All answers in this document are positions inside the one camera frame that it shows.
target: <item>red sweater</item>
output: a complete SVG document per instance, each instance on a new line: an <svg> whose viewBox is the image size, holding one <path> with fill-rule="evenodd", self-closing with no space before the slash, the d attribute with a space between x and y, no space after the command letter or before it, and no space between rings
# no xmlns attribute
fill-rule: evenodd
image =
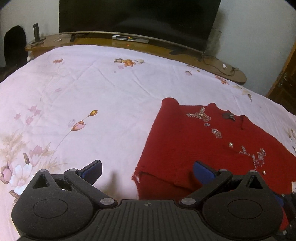
<svg viewBox="0 0 296 241"><path fill-rule="evenodd" d="M173 98L162 101L133 176L139 199L178 200L197 190L201 184L192 172L196 160L235 175L256 166L273 191L291 192L291 182L296 181L294 155L246 116L234 116L233 121L224 119L229 111L214 103L201 108L180 106Z"/></svg>

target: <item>black tv screen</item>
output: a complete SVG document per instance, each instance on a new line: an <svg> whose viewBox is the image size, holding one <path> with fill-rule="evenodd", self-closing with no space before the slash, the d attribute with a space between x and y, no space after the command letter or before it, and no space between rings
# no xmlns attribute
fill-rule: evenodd
<svg viewBox="0 0 296 241"><path fill-rule="evenodd" d="M59 31L114 32L204 51L221 0L60 0Z"/></svg>

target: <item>wooden cabinet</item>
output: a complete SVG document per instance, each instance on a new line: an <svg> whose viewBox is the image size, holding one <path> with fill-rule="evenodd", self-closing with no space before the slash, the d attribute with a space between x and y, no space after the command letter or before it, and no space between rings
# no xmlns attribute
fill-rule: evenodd
<svg viewBox="0 0 296 241"><path fill-rule="evenodd" d="M296 42L283 70L266 97L296 115Z"/></svg>

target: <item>orange flower print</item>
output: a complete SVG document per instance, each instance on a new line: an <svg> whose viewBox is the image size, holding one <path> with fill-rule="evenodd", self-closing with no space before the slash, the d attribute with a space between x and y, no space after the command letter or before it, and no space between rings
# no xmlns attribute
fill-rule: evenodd
<svg viewBox="0 0 296 241"><path fill-rule="evenodd" d="M98 113L98 110L93 110L90 114L89 114L89 116L94 116L94 115L96 115Z"/></svg>
<svg viewBox="0 0 296 241"><path fill-rule="evenodd" d="M124 63L125 67L133 67L133 65L136 64L136 62L133 62L131 59L123 60L122 62Z"/></svg>
<svg viewBox="0 0 296 241"><path fill-rule="evenodd" d="M58 64L58 63L61 63L62 61L63 61L63 59L61 58L61 59L54 60L53 63Z"/></svg>
<svg viewBox="0 0 296 241"><path fill-rule="evenodd" d="M73 126L73 128L72 128L72 130L71 131L79 131L79 130L81 130L83 127L85 127L85 123L84 123L84 121L79 121L79 122L77 122L74 126Z"/></svg>
<svg viewBox="0 0 296 241"><path fill-rule="evenodd" d="M221 84L223 85L229 85L229 83L227 82L227 80L223 79L222 77L215 75L216 79L219 79L221 81Z"/></svg>

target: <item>pink flower print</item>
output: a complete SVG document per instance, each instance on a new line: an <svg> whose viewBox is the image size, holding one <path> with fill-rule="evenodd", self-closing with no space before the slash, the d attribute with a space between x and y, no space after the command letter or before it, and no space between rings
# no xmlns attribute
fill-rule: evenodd
<svg viewBox="0 0 296 241"><path fill-rule="evenodd" d="M34 113L34 116L36 116L36 115L39 115L40 114L40 112L41 112L41 110L35 110L35 113Z"/></svg>
<svg viewBox="0 0 296 241"><path fill-rule="evenodd" d="M20 118L20 116L21 116L20 113L19 113L19 114L16 114L15 117L14 117L14 119L15 119L15 120L18 120L18 119Z"/></svg>
<svg viewBox="0 0 296 241"><path fill-rule="evenodd" d="M29 117L26 119L26 123L27 123L27 125L30 125L32 121L33 121L33 116L29 116Z"/></svg>
<svg viewBox="0 0 296 241"><path fill-rule="evenodd" d="M28 109L28 110L31 111L31 112L35 112L36 107L37 107L37 105L32 105L32 107L30 109Z"/></svg>
<svg viewBox="0 0 296 241"><path fill-rule="evenodd" d="M12 176L12 172L11 172L11 170L8 169L8 168L5 168L5 169L3 170L3 178L4 178L4 180L7 181L7 182L9 182L10 179L11 179L11 176Z"/></svg>
<svg viewBox="0 0 296 241"><path fill-rule="evenodd" d="M42 147L36 146L34 148L34 150L29 151L29 156L30 156L30 158L32 158L33 155L39 155L40 156L42 154L42 151L43 151Z"/></svg>
<svg viewBox="0 0 296 241"><path fill-rule="evenodd" d="M30 156L30 163L32 164L32 166L36 166L39 162L39 157L40 155L42 155L43 153L43 149L40 146L36 146L34 148L34 150L30 150L29 151L29 156Z"/></svg>
<svg viewBox="0 0 296 241"><path fill-rule="evenodd" d="M79 122L77 122L74 126L73 126L73 128L72 128L72 130L71 131L79 131L79 130L81 130L83 127L85 127L85 123L83 122L83 121L79 121Z"/></svg>
<svg viewBox="0 0 296 241"><path fill-rule="evenodd" d="M2 167L1 168L1 176L0 180L4 184L8 184L12 176L12 171L8 168L8 166Z"/></svg>

